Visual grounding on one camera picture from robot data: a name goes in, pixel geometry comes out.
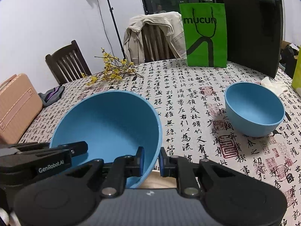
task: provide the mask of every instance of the black tripod pole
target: black tripod pole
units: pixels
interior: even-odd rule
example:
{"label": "black tripod pole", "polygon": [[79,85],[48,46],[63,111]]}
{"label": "black tripod pole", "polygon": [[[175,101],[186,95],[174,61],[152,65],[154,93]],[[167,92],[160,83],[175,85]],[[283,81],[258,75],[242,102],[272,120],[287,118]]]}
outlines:
{"label": "black tripod pole", "polygon": [[108,1],[108,4],[109,4],[109,9],[110,9],[111,16],[112,16],[112,19],[113,19],[113,23],[114,23],[114,26],[115,26],[115,30],[116,30],[116,33],[117,33],[117,37],[118,37],[118,40],[119,40],[119,43],[120,43],[123,58],[125,58],[123,45],[122,45],[122,42],[121,42],[121,39],[120,39],[120,36],[119,36],[119,33],[118,33],[118,28],[117,28],[117,25],[116,25],[116,22],[115,22],[115,18],[114,18],[114,15],[113,15],[113,8],[111,7],[110,1],[109,0],[107,0],[107,1]]}

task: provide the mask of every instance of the yellow-green object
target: yellow-green object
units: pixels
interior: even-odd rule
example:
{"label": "yellow-green object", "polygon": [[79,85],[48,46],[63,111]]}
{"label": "yellow-green object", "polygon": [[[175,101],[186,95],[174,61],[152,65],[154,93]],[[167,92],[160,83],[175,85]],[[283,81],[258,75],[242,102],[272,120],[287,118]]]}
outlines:
{"label": "yellow-green object", "polygon": [[188,66],[227,67],[225,5],[180,4]]}
{"label": "yellow-green object", "polygon": [[292,87],[301,96],[301,53],[299,52],[298,61],[292,81]]}

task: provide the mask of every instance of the pink case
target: pink case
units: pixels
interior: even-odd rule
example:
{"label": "pink case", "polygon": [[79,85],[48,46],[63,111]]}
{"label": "pink case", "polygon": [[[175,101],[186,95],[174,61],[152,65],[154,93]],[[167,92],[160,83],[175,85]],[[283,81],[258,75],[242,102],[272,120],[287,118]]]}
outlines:
{"label": "pink case", "polygon": [[27,75],[13,75],[0,84],[0,142],[18,143],[42,106]]}

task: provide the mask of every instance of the white logo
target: white logo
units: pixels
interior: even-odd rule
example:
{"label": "white logo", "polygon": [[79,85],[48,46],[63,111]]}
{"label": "white logo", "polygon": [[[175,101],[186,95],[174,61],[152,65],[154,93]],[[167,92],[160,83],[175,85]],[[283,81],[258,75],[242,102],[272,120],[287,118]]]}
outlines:
{"label": "white logo", "polygon": [[154,195],[154,194],[155,194],[155,192],[150,190],[150,191],[149,191],[149,192],[147,192],[146,194],[147,194],[147,195],[149,195],[149,196],[152,196],[152,195]]}
{"label": "white logo", "polygon": [[39,173],[43,173],[43,172],[46,172],[50,169],[53,169],[55,167],[58,167],[60,165],[63,165],[64,164],[64,160],[61,160],[61,161],[58,161],[57,163],[52,163],[51,165],[48,165],[47,167],[43,167],[43,168],[39,168]]}

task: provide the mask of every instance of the blue bowl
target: blue bowl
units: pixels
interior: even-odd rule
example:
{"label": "blue bowl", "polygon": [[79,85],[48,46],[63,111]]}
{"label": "blue bowl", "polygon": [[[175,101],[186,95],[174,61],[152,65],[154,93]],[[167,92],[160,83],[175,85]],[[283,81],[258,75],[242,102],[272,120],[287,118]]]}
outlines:
{"label": "blue bowl", "polygon": [[232,126],[251,137],[268,135],[285,116],[284,105],[277,95],[255,83],[238,82],[228,86],[225,104]]}
{"label": "blue bowl", "polygon": [[106,91],[91,95],[62,118],[50,147],[86,141],[87,154],[72,158],[72,166],[93,159],[113,162],[123,155],[135,155],[144,147],[142,177],[127,179],[127,188],[137,188],[152,171],[162,143],[162,126],[156,110],[137,94]]}

